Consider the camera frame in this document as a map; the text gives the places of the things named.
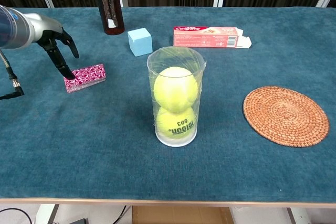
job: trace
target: round rattan placemat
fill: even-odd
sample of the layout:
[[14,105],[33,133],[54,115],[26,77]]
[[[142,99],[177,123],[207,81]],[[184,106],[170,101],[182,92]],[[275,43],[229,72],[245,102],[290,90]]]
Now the round rattan placemat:
[[307,147],[327,135],[325,112],[309,97],[277,86],[258,88],[244,99],[244,115],[260,135],[281,145]]

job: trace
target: table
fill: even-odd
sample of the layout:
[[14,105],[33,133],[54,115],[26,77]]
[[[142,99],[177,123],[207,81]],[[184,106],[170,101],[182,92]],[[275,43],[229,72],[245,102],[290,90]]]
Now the table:
[[[0,102],[0,202],[336,206],[336,9],[124,8],[126,31],[146,27],[154,50],[172,45],[176,25],[235,26],[252,40],[195,48],[207,61],[198,133],[181,148],[156,139],[147,56],[133,56],[126,32],[106,35],[96,8],[20,10],[63,23],[80,53],[58,43],[71,69],[103,63],[107,79],[67,94],[38,45],[4,50],[25,95]],[[0,83],[12,91],[4,68]],[[315,100],[327,138],[291,148],[258,135],[242,102],[266,85]]]

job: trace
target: tennis ball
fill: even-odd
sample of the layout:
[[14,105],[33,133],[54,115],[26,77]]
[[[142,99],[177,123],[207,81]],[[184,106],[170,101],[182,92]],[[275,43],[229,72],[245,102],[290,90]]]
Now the tennis ball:
[[157,103],[173,113],[191,107],[198,94],[198,85],[192,73],[180,67],[166,68],[155,80],[154,97]]
[[161,107],[156,116],[157,130],[170,138],[182,138],[193,132],[196,116],[192,108],[181,113],[171,113]]

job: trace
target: sponge block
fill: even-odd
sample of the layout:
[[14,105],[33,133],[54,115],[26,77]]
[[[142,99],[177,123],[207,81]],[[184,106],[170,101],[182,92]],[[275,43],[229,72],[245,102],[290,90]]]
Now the sponge block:
[[128,41],[135,56],[150,54],[153,52],[152,36],[146,28],[129,31]]

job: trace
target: floor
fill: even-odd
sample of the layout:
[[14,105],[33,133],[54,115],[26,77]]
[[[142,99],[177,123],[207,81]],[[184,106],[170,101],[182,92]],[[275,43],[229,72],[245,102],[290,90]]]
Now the floor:
[[[26,211],[32,221],[39,205],[34,204],[0,204],[0,210],[9,207]],[[58,224],[70,224],[82,218],[88,218],[88,224],[111,224],[121,213],[123,206],[111,205],[60,205],[55,216]],[[132,207],[127,207],[119,224],[132,224]],[[286,208],[231,208],[235,224],[291,224]],[[307,209],[312,224],[336,224],[336,209]],[[24,214],[18,211],[0,213],[1,224],[29,224]]]

